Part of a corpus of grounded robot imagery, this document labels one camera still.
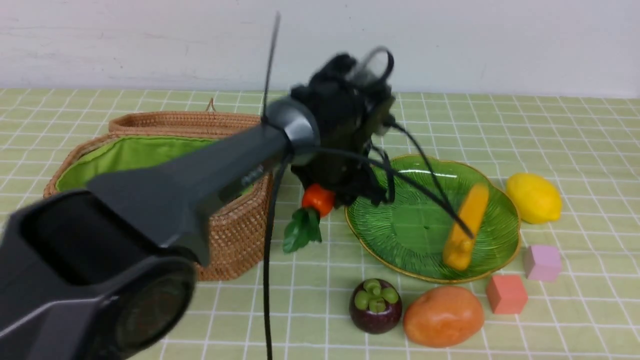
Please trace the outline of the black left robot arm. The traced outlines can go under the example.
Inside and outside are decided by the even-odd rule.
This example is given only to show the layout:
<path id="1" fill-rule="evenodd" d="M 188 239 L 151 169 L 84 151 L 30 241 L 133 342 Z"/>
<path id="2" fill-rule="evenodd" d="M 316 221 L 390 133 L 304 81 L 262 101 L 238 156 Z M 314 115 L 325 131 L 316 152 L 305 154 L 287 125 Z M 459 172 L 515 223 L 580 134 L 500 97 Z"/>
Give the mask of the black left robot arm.
<path id="1" fill-rule="evenodd" d="M 391 117 L 393 69 L 386 47 L 336 55 L 256 126 L 16 210 L 1 241 L 1 358 L 126 360 L 153 346 L 210 262 L 210 218 L 276 166 L 339 206 L 381 201 L 364 158 Z"/>

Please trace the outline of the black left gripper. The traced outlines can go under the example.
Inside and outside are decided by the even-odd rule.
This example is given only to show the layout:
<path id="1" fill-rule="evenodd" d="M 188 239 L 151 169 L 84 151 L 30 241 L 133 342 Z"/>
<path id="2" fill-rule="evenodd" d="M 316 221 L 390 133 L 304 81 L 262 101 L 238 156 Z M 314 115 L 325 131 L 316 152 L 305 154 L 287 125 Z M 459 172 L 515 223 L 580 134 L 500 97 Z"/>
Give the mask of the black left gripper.
<path id="1" fill-rule="evenodd" d="M 320 146 L 368 157 L 375 151 L 384 164 L 388 154 L 372 144 L 395 122 L 390 110 L 395 98 L 387 80 L 394 57 L 386 47 L 371 50 L 361 60 L 342 53 L 316 71 L 307 84 L 293 87 L 290 96 L 315 117 Z M 291 166 L 302 187 L 313 185 L 334 194 L 334 207 L 349 207 L 359 198 L 373 205 L 390 204 L 395 187 L 383 186 L 370 164 L 334 153 L 318 153 L 305 165 Z"/>

